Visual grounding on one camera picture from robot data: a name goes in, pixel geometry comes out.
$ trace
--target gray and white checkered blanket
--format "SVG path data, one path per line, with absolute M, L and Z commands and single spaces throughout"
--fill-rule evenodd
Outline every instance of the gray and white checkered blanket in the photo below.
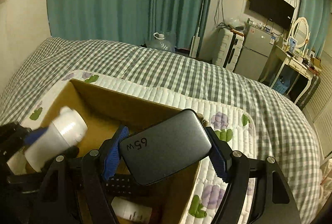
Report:
M 302 223 L 315 216 L 321 180 L 319 146 L 299 108 L 263 84 L 178 54 L 113 41 L 49 38 L 7 85 L 0 100 L 0 123 L 21 122 L 57 80 L 78 69 L 244 109 L 256 126 L 259 158 L 277 159 Z

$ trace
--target gray power adapter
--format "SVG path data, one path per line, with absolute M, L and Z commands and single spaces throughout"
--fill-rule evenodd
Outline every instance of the gray power adapter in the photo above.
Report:
M 207 157 L 211 142 L 196 113 L 185 109 L 119 143 L 131 175 L 140 185 L 155 183 Z

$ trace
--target green leaf print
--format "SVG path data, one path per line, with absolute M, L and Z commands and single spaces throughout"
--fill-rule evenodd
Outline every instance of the green leaf print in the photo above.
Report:
M 39 107 L 37 110 L 35 110 L 35 111 L 30 115 L 29 118 L 30 118 L 31 120 L 36 121 L 36 120 L 39 118 L 40 114 L 42 113 L 42 110 L 43 110 L 43 108 L 42 108 L 42 107 Z
M 233 131 L 232 129 L 222 129 L 222 130 L 215 130 L 215 134 L 221 141 L 229 142 L 233 138 Z
M 242 115 L 242 124 L 243 124 L 243 126 L 246 126 L 248 122 L 250 123 L 250 120 L 249 120 L 248 116 L 243 114 Z
M 92 75 L 89 79 L 84 80 L 84 82 L 93 83 L 93 82 L 97 81 L 98 78 L 99 78 L 99 75 Z
M 194 195 L 189 208 L 189 214 L 197 218 L 206 217 L 206 212 L 202 210 L 203 204 L 200 203 L 200 197 Z

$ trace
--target white bottle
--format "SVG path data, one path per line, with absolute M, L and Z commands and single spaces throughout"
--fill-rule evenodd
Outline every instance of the white bottle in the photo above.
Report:
M 152 208 L 114 197 L 112 207 L 116 216 L 132 222 L 148 224 Z
M 25 158 L 31 167 L 39 172 L 46 161 L 69 147 L 77 145 L 83 139 L 87 129 L 79 113 L 64 106 L 47 131 L 26 150 Z

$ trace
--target white mirror frame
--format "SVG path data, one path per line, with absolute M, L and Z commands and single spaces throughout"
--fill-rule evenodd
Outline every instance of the white mirror frame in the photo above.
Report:
M 292 28 L 291 28 L 291 30 L 290 30 L 290 32 L 289 32 L 288 39 L 289 39 L 289 37 L 294 38 L 295 27 L 296 27 L 297 24 L 299 24 L 299 23 L 301 23 L 301 22 L 303 22 L 303 23 L 305 24 L 305 27 L 306 27 L 306 29 L 307 29 L 307 35 L 305 36 L 305 39 L 304 39 L 303 43 L 297 43 L 297 44 L 296 44 L 296 48 L 301 48 L 301 47 L 303 47 L 303 46 L 305 45 L 305 43 L 306 43 L 306 40 L 309 40 L 309 37 L 310 37 L 310 31 L 309 31 L 309 25 L 308 25 L 308 21 L 307 21 L 307 19 L 306 19 L 305 17 L 299 17 L 299 18 L 298 18 L 298 19 L 292 24 Z

